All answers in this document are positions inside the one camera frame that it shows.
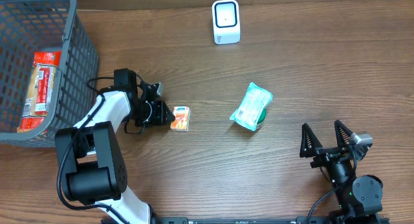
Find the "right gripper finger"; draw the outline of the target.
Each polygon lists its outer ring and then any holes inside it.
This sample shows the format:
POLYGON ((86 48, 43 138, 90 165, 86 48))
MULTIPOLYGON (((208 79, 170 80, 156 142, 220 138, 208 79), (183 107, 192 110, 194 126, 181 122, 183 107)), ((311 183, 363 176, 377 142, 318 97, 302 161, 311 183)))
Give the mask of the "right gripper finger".
POLYGON ((336 134, 336 142, 337 147, 344 148, 346 147, 347 143, 349 143, 349 139, 353 132, 344 125, 340 120, 336 120, 334 122, 335 134, 336 134))
POLYGON ((302 125, 301 133, 300 157, 309 158, 317 156, 319 151, 323 149, 323 146, 307 123, 302 125))

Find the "small orange tissue pack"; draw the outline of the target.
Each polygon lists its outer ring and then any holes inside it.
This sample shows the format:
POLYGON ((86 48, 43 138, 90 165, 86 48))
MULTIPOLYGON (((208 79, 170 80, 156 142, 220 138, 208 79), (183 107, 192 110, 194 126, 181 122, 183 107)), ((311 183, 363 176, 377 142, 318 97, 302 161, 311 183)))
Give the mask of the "small orange tissue pack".
POLYGON ((187 132, 189 130, 190 108, 188 106, 175 106, 173 114, 175 120, 170 125, 171 130, 187 132))

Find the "green lid jar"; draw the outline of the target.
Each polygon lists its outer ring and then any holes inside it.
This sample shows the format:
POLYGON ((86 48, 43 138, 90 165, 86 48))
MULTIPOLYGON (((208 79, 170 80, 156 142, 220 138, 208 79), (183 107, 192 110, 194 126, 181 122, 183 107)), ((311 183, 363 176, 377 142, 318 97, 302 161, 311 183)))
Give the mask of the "green lid jar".
POLYGON ((264 120, 266 118, 267 115, 267 110, 263 109, 261 112, 261 115, 259 116, 258 120, 257 120, 257 125, 256 125, 256 130, 259 130, 261 128, 261 126, 264 123, 264 120))

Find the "teal wet wipes pack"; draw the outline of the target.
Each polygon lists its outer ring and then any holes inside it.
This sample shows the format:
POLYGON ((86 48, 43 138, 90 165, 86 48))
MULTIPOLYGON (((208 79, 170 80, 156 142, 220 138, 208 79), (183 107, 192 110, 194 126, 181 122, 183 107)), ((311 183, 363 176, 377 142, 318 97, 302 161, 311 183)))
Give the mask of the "teal wet wipes pack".
POLYGON ((232 113, 230 120, 250 131, 256 131, 257 120, 272 99, 271 92, 250 82, 241 104, 232 113))

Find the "red cracker sleeve package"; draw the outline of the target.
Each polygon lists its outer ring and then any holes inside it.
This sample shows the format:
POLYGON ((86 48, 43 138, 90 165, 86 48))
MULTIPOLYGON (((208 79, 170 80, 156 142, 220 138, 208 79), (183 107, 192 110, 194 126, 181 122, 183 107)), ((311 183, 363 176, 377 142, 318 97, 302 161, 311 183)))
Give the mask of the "red cracker sleeve package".
POLYGON ((47 117, 61 51, 35 52, 18 133, 36 129, 47 117))

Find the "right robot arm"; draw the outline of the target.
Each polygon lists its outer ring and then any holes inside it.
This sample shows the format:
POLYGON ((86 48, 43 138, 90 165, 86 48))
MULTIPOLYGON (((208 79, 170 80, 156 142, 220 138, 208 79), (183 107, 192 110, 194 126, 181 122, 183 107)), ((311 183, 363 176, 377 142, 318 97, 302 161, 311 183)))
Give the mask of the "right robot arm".
POLYGON ((334 122, 334 128, 337 146, 324 148, 307 123, 301 127, 300 157, 311 158, 310 166, 320 169, 332 185, 310 208, 306 223, 314 221, 316 207, 332 194, 339 209, 321 218, 322 223, 388 223, 378 215, 382 211, 383 182, 374 175, 356 175, 358 162, 373 145, 372 136, 355 133, 339 120, 334 122))

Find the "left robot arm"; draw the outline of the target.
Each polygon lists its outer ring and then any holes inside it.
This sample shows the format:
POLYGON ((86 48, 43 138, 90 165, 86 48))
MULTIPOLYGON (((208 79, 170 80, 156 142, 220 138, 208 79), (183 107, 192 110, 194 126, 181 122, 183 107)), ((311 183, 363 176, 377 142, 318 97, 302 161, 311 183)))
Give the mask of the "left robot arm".
POLYGON ((161 83, 149 84, 127 68, 115 70, 111 80, 79 122, 55 134, 58 197, 71 210, 99 208, 114 223, 161 223, 127 184, 116 131, 131 120, 141 130, 165 126, 175 116, 160 98, 161 83))

